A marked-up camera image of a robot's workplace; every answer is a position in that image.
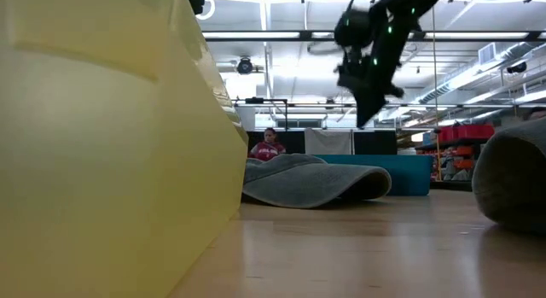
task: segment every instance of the teal box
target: teal box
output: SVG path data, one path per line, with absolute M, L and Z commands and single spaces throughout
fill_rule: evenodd
M 330 164 L 376 166 L 391 174 L 388 196 L 428 196 L 432 156 L 426 155 L 317 155 Z

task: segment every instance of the ceiling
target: ceiling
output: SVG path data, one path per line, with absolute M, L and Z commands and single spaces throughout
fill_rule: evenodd
M 215 10 L 212 17 L 199 20 L 203 31 L 243 31 L 263 30 L 260 18 L 259 0 L 213 0 Z M 349 0 L 271 0 L 266 30 L 333 30 Z M 370 0 L 356 0 L 355 5 L 369 8 Z M 210 3 L 205 6 L 205 13 Z M 424 30 L 463 30 L 463 31 L 542 31 L 546 28 L 546 0 L 442 0 L 421 17 Z M 335 83 L 337 75 L 333 72 L 342 54 L 334 52 L 327 56 L 309 54 L 308 43 L 274 42 L 270 43 L 272 52 L 271 95 L 275 98 L 288 98 L 294 102 L 324 102 L 326 97 L 350 99 L 351 95 Z M 406 102 L 411 102 L 423 88 L 441 82 L 448 73 L 476 60 L 478 50 L 487 43 L 408 43 L 401 58 L 404 66 L 393 79 L 395 85 L 404 87 L 408 94 Z M 264 45 L 261 42 L 211 42 L 210 50 L 221 72 L 232 71 L 233 61 L 249 56 L 255 65 L 264 65 Z M 321 43 L 314 50 L 331 50 L 333 43 Z M 533 58 L 532 67 L 542 70 L 546 63 L 542 58 Z M 450 93 L 449 102 L 465 102 L 468 98 L 499 87 L 504 84 L 500 73 L 491 71 L 489 77 L 467 84 L 459 91 L 469 94 Z M 252 81 L 263 84 L 259 77 Z

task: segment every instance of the air duct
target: air duct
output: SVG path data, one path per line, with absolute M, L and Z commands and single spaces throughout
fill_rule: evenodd
M 494 69 L 512 66 L 517 61 L 522 60 L 524 56 L 542 46 L 544 46 L 542 42 L 521 42 L 517 44 L 495 42 L 488 44 L 479 50 L 479 58 L 447 74 L 438 87 L 430 85 L 425 88 L 412 103 L 424 104 L 430 102 L 435 97 L 455 91 L 464 85 L 487 76 Z M 385 117 L 391 120 L 406 112 L 408 112 L 407 108 L 393 109 Z
M 529 76 L 527 76 L 525 78 L 522 78 L 522 79 L 517 79 L 514 82 L 511 82 L 509 85 L 505 85 L 505 86 L 502 86 L 500 88 L 496 88 L 495 90 L 488 91 L 486 93 L 483 93 L 482 95 L 486 95 L 487 98 L 490 98 L 490 97 L 493 97 L 493 96 L 501 94 L 501 93 L 506 93 L 510 89 L 513 89 L 514 87 L 518 87 L 518 86 L 525 85 L 525 84 L 530 84 L 532 81 L 541 79 L 543 77 L 546 77 L 546 70 L 534 73 L 534 74 L 529 75 Z M 538 81 L 535 85 L 533 85 L 532 86 L 533 91 L 541 91 L 541 89 L 539 89 L 541 87 L 541 83 L 542 82 Z M 450 111 L 450 116 L 456 115 L 456 114 L 458 114 L 458 113 L 460 113 L 460 112 L 462 112 L 464 110 L 465 110 L 465 108 Z M 434 121 L 436 119 L 437 118 L 436 118 L 435 114 L 429 113 L 428 116 L 423 117 L 420 120 L 412 120 L 412 121 L 407 122 L 406 124 L 404 124 L 404 127 L 419 126 L 419 125 L 423 125 L 423 124 L 429 123 L 431 121 Z

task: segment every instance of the security camera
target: security camera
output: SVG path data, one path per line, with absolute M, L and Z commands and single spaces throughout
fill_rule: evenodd
M 335 100 L 332 97 L 328 97 L 326 99 L 326 103 L 327 104 L 335 104 Z M 326 110 L 333 110 L 334 109 L 334 107 L 325 107 L 325 108 L 326 108 Z
M 205 5 L 205 0 L 189 0 L 191 9 L 194 11 L 195 15 L 200 15 L 203 13 L 203 6 Z
M 527 70 L 527 63 L 525 62 L 506 68 L 506 72 L 508 73 L 523 73 L 526 70 Z
M 253 64 L 250 62 L 250 58 L 241 58 L 239 64 L 237 65 L 237 72 L 241 75 L 248 75 L 252 73 L 254 69 Z

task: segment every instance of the black partition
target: black partition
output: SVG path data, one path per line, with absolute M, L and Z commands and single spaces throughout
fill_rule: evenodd
M 396 132 L 355 131 L 355 155 L 396 155 L 398 153 Z
M 264 140 L 262 131 L 249 131 L 248 150 Z M 305 153 L 305 134 L 303 131 L 278 131 L 279 142 L 287 153 Z M 355 155 L 396 155 L 398 152 L 394 131 L 355 131 Z

